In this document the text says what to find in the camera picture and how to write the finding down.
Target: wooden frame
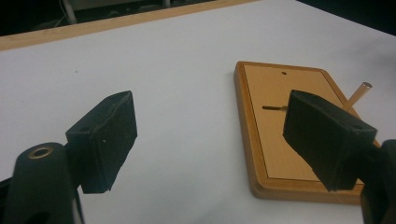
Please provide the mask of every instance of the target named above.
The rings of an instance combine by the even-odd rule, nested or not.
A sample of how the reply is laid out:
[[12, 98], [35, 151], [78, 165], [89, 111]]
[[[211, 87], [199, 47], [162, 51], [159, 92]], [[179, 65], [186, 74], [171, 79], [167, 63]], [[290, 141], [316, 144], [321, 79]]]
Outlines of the wooden frame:
[[[289, 81], [285, 81], [285, 78], [289, 77], [282, 76], [281, 74], [288, 75], [292, 78], [290, 78]], [[313, 93], [319, 95], [322, 94], [322, 97], [325, 99], [330, 97], [332, 99], [328, 100], [339, 106], [342, 106], [347, 101], [347, 98], [336, 86], [330, 75], [324, 70], [269, 63], [237, 63], [234, 72], [234, 81], [244, 140], [248, 179], [252, 193], [258, 198], [265, 199], [359, 204], [360, 194], [363, 187], [363, 184], [360, 181], [358, 181], [353, 190], [328, 192], [321, 182], [316, 178], [316, 176], [313, 176], [313, 172], [311, 170], [307, 171], [306, 167], [304, 168], [304, 166], [308, 166], [306, 162], [298, 155], [293, 155], [295, 152], [292, 149], [287, 149], [289, 145], [285, 146], [284, 143], [280, 143], [282, 141], [286, 143], [282, 136], [271, 136], [270, 138], [267, 138], [267, 142], [262, 141], [264, 136], [271, 134], [275, 135], [271, 130], [272, 128], [275, 129], [276, 127], [272, 127], [272, 122], [267, 121], [269, 119], [281, 120], [282, 115], [280, 113], [284, 112], [275, 111], [275, 113], [271, 112], [273, 114], [270, 115], [268, 113], [263, 114], [260, 111], [262, 110], [260, 105], [262, 102], [258, 101], [261, 101], [262, 98], [265, 98], [261, 92], [262, 90], [257, 90], [264, 89], [264, 87], [262, 87], [262, 83], [259, 81], [261, 78], [264, 78], [265, 81], [268, 81], [268, 88], [277, 86], [276, 88], [280, 89], [279, 91], [276, 89], [267, 90], [264, 91], [266, 92], [265, 94], [272, 94], [272, 91], [274, 90], [279, 94], [280, 92], [282, 93], [282, 91], [287, 91], [283, 96], [277, 97], [275, 94], [266, 97], [267, 100], [269, 99], [269, 101], [275, 103], [278, 103], [278, 101], [283, 101], [276, 106], [287, 104], [288, 99], [284, 98], [285, 94], [289, 96], [290, 91], [288, 91], [288, 89], [294, 89], [294, 87], [297, 87], [296, 90], [302, 88], [301, 91], [307, 91], [304, 88], [315, 88], [316, 86], [319, 86], [318, 82], [321, 82], [320, 85], [322, 86], [328, 86], [329, 89], [324, 90], [323, 88], [316, 88], [314, 89], [316, 92]], [[350, 113], [358, 116], [353, 108], [350, 110]], [[267, 119], [263, 125], [266, 125], [267, 127], [269, 126], [268, 129], [263, 128], [264, 126], [262, 125], [262, 119]], [[273, 145], [277, 147], [276, 151], [285, 149], [285, 151], [282, 152], [282, 158], [278, 161], [280, 166], [279, 164], [276, 166], [273, 161], [268, 161], [266, 158], [270, 156], [270, 153], [272, 153], [270, 152], [272, 148], [270, 148], [270, 151], [268, 151], [268, 148], [265, 149], [269, 141], [278, 141], [275, 145]], [[292, 166], [290, 162], [285, 162], [287, 160], [291, 161], [291, 163], [294, 161], [298, 162], [296, 163], [296, 166]], [[301, 173], [296, 173], [297, 175], [288, 174], [290, 172], [293, 173], [294, 170], [298, 170], [300, 168], [302, 168]]]

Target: wooden base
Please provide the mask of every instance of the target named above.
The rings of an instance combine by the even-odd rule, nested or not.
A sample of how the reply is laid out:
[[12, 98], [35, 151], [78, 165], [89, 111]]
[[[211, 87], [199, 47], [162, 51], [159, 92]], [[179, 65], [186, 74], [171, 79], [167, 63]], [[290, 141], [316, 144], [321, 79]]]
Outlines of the wooden base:
[[[309, 165], [283, 138], [285, 111], [262, 107], [288, 104], [291, 90], [307, 91], [342, 107], [347, 98], [321, 69], [239, 62], [235, 67], [239, 116], [249, 184], [259, 198], [321, 203], [360, 203], [363, 184], [328, 192]], [[351, 114], [358, 116], [352, 108]]]

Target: black plastic part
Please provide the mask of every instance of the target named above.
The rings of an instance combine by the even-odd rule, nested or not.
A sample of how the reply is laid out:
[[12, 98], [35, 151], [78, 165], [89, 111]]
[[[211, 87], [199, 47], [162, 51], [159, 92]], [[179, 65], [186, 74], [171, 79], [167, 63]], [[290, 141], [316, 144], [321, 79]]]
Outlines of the black plastic part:
[[2, 223], [83, 223], [78, 203], [64, 147], [38, 145], [17, 158]]
[[66, 132], [75, 187], [110, 190], [137, 137], [130, 91], [108, 96]]
[[4, 209], [6, 207], [6, 197], [8, 194], [9, 183], [11, 182], [11, 178], [5, 179], [0, 182], [0, 223], [3, 219]]
[[327, 190], [354, 187], [357, 176], [348, 161], [372, 148], [375, 134], [375, 128], [315, 94], [290, 93], [283, 135]]

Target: small hole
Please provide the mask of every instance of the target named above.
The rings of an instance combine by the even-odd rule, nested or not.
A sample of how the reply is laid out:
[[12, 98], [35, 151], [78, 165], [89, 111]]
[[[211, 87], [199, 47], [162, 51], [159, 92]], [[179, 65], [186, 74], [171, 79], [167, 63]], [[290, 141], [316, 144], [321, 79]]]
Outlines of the small hole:
[[38, 151], [33, 153], [33, 155], [39, 157], [45, 155], [46, 153], [49, 153], [49, 150], [47, 148], [40, 148]]
[[44, 224], [50, 219], [50, 213], [40, 212], [31, 216], [25, 224]]
[[52, 147], [35, 148], [29, 153], [29, 159], [36, 160], [48, 156], [53, 151]]

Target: white table surface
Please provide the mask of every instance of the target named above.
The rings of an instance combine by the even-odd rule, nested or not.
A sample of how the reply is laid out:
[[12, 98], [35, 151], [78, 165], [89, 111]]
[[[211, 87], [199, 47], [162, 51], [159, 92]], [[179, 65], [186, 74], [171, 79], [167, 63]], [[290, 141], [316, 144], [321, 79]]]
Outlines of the white table surface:
[[131, 90], [138, 137], [110, 192], [80, 195], [87, 223], [362, 223], [356, 205], [259, 200], [248, 188], [237, 61], [319, 67], [396, 136], [396, 37], [294, 1], [267, 0], [0, 52], [0, 179], [25, 149]]

